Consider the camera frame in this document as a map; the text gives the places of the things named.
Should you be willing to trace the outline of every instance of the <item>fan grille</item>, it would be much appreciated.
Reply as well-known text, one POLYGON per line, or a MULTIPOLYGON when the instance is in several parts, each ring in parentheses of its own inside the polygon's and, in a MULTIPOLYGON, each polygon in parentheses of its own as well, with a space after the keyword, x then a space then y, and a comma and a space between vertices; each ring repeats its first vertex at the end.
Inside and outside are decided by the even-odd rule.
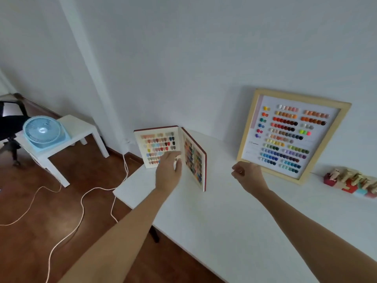
POLYGON ((25 123, 26 136, 35 143, 50 143, 55 141, 61 133, 60 123, 50 117, 33 117, 25 123))

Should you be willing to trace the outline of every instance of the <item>blue fan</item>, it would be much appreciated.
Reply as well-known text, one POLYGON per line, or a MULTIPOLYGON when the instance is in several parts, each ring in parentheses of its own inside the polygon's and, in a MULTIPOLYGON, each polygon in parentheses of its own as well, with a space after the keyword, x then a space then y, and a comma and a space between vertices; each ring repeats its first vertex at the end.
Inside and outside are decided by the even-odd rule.
POLYGON ((58 146, 71 139, 67 130, 57 120, 48 116, 35 116, 23 125, 26 139, 37 152, 58 146))

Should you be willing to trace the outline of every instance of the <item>white table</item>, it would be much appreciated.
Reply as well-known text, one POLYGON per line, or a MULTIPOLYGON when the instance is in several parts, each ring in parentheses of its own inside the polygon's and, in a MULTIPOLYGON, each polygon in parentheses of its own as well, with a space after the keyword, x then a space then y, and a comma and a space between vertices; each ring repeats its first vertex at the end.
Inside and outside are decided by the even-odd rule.
MULTIPOLYGON (((183 167, 153 225, 226 282, 317 282, 271 215, 231 176, 238 147, 189 132, 208 155, 207 191, 183 167)), ((302 186, 264 176, 289 204, 377 259, 376 201, 324 185, 313 174, 302 186)), ((154 184, 155 169, 142 166, 114 194, 133 209, 154 184)))
POLYGON ((16 134, 16 141, 20 143, 21 147, 24 148, 42 167, 47 168, 64 187, 67 187, 69 186, 69 182, 53 165, 53 163, 51 163, 49 157, 63 150, 64 148, 73 145, 77 141, 80 141, 83 145, 86 145, 87 141, 85 140, 85 137, 90 134, 93 135, 94 140, 101 150, 103 157, 107 158, 109 156, 109 153, 107 152, 106 147, 97 131, 97 128, 94 125, 82 121, 72 115, 64 116, 58 119, 58 121, 64 126, 71 137, 69 141, 63 142, 61 145, 52 147, 51 149, 43 150, 41 152, 37 152, 32 147, 30 142, 26 140, 23 131, 16 134))

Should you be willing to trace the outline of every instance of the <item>chair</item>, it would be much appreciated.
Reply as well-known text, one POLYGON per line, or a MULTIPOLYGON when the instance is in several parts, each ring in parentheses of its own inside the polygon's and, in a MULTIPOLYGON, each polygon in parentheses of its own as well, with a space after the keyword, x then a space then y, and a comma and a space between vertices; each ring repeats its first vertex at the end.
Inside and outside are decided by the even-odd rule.
POLYGON ((21 146, 15 140, 16 133, 22 130, 23 124, 30 117, 27 115, 25 105, 20 100, 0 100, 0 142, 4 142, 4 146, 0 148, 0 154, 5 151, 12 152, 13 165, 19 166, 20 162, 17 160, 17 149, 21 146), (17 104, 23 115, 10 115, 3 117, 4 103, 17 104))

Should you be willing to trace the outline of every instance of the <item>power cord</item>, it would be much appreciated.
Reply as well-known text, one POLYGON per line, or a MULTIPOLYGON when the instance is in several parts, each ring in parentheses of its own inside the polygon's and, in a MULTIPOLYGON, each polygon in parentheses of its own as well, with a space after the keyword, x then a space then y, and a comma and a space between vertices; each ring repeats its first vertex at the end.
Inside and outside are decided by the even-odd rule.
MULTIPOLYGON (((126 175, 125 175, 124 180, 123 180, 120 184, 122 184, 122 183, 128 178, 128 166, 127 166, 127 163, 125 162, 124 155, 122 155, 122 156, 123 156, 124 169, 125 169, 125 174, 126 174, 126 175)), ((47 169, 45 169, 44 167, 42 167, 37 161, 35 161, 35 159, 34 159, 33 157, 32 157, 32 159, 34 160, 34 162, 37 163, 38 166, 40 166, 42 169, 46 170, 47 172, 49 172, 49 173, 52 175, 52 173, 51 173, 50 171, 48 171, 47 169)), ((37 193, 39 192, 40 189, 45 188, 45 189, 47 189, 47 190, 49 190, 49 191, 51 191, 51 192, 58 193, 58 192, 60 192, 60 190, 61 190, 61 186, 62 186, 62 184, 60 183, 60 187, 59 187, 59 190, 58 190, 57 192, 56 192, 56 191, 53 191, 53 190, 50 190, 50 189, 46 188, 45 186, 41 186, 41 187, 35 192, 35 194, 34 194, 34 196, 33 196, 33 199, 31 200, 31 203, 30 203, 30 205, 29 205, 29 208, 26 210, 26 212, 25 212, 23 215, 21 215, 21 217, 20 217, 19 219, 17 219, 16 221, 14 221, 14 222, 12 222, 12 223, 10 223, 10 224, 0 224, 0 226, 10 226, 10 225, 12 225, 12 224, 18 222, 18 221, 19 221, 19 220, 20 220, 20 219, 21 219, 21 218, 22 218, 22 217, 23 217, 23 216, 29 211, 29 209, 31 208, 31 205, 32 205, 33 202, 34 202, 35 196, 37 195, 37 193)), ((51 250, 51 252, 50 252, 50 255, 49 255, 49 257, 48 257, 48 272, 47 272, 46 283, 48 282, 48 280, 49 280, 49 278, 50 278, 51 256, 52 256, 52 253, 54 252, 55 248, 56 248, 60 243, 62 243, 65 239, 67 239, 70 235, 72 235, 72 233, 74 233, 74 232, 79 228, 79 226, 80 226, 80 224, 81 224, 81 222, 82 222, 82 219, 84 218, 84 213, 85 213, 85 208, 84 208, 84 205, 82 204, 82 200, 84 199, 84 196, 85 196, 85 195, 87 195, 88 193, 90 193, 92 190, 95 190, 95 189, 101 189, 101 190, 115 190, 116 188, 113 188, 113 189, 104 189, 104 188, 102 188, 102 187, 94 187, 93 189, 87 191, 87 192, 81 197, 80 204, 81 204, 81 207, 82 207, 82 215, 81 215, 80 221, 78 222, 78 225, 72 230, 71 233, 69 233, 66 237, 64 237, 62 240, 60 240, 60 241, 59 241, 59 242, 58 242, 58 243, 52 248, 52 250, 51 250)), ((114 201, 113 201, 113 204, 112 204, 112 206, 111 206, 110 215, 111 215, 111 217, 112 217, 116 222, 118 222, 118 220, 113 216, 113 209, 114 209, 115 200, 116 200, 116 197, 114 196, 114 201)))

